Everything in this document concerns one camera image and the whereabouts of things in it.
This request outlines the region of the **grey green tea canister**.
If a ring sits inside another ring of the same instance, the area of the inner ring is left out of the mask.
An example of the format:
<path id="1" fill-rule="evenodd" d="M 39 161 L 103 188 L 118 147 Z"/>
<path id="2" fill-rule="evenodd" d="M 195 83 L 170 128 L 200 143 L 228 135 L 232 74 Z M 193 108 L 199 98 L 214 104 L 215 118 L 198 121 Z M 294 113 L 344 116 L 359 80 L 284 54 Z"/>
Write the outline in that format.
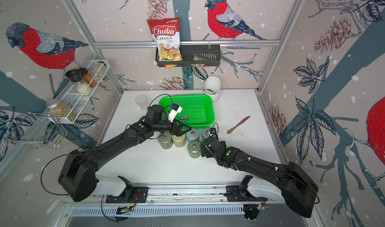
<path id="1" fill-rule="evenodd" d="M 201 143 L 198 140 L 190 141 L 187 146 L 187 149 L 188 154 L 191 158 L 201 157 Z"/>

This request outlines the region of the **olive yellow tea canister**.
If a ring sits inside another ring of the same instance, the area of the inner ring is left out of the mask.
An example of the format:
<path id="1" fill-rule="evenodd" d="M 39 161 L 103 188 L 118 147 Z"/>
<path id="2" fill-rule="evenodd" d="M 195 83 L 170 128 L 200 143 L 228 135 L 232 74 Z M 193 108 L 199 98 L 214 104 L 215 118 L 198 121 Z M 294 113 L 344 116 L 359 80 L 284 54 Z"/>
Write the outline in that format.
<path id="1" fill-rule="evenodd" d="M 175 147 L 183 148 L 186 144 L 186 136 L 185 134 L 181 136 L 172 135 L 172 141 Z"/>

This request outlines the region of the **dark green tea canister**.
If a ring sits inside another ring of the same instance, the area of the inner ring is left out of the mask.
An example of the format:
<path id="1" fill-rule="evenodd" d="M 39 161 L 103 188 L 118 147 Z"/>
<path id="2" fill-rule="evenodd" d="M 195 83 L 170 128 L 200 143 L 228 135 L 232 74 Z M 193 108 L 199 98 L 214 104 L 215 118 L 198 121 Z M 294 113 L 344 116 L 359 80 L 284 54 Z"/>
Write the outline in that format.
<path id="1" fill-rule="evenodd" d="M 169 149 L 173 146 L 172 135 L 169 132 L 165 132 L 158 137 L 158 142 L 162 149 Z"/>

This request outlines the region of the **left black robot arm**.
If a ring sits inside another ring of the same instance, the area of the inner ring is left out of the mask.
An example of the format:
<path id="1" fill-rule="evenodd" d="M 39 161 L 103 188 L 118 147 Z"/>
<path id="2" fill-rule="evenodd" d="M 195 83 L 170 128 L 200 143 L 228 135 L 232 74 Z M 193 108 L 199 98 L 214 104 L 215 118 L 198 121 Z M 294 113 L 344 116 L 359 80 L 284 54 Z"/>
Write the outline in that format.
<path id="1" fill-rule="evenodd" d="M 70 152 L 58 178 L 58 183 L 75 202 L 88 198 L 100 182 L 96 172 L 107 162 L 125 150 L 150 139 L 155 132 L 169 132 L 182 136 L 191 127 L 179 120 L 169 120 L 164 107 L 153 105 L 138 122 L 129 124 L 119 135 L 111 140 L 81 153 Z"/>

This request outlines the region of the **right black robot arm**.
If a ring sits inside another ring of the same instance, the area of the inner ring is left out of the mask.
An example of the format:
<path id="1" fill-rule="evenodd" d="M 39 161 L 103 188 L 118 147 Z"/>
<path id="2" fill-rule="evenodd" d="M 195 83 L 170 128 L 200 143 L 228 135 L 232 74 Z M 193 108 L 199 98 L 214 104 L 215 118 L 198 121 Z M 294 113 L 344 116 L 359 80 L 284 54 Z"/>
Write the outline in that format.
<path id="1" fill-rule="evenodd" d="M 238 148 L 227 147 L 214 136 L 207 138 L 203 145 L 219 166 L 268 181 L 281 190 L 292 211 L 305 218 L 311 217 L 314 205 L 319 203 L 318 186 L 298 164 L 277 164 L 253 157 Z"/>

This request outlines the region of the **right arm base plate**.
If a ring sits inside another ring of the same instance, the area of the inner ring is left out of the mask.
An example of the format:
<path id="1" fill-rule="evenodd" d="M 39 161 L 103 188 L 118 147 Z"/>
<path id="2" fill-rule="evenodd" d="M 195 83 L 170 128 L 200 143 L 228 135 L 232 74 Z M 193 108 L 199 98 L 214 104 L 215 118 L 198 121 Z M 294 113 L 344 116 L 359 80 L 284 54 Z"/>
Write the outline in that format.
<path id="1" fill-rule="evenodd" d="M 228 202 L 266 202 L 266 197 L 254 197 L 247 190 L 241 189 L 236 185 L 226 186 L 226 192 L 223 194 Z"/>

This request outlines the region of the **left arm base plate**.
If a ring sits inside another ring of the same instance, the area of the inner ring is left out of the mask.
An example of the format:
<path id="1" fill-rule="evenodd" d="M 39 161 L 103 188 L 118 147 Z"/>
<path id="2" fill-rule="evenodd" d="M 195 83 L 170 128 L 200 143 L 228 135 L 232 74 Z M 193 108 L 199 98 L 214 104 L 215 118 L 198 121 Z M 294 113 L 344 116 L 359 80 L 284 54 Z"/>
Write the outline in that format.
<path id="1" fill-rule="evenodd" d="M 128 187 L 119 196 L 108 195 L 106 198 L 107 204 L 143 204 L 146 203 L 149 187 Z"/>

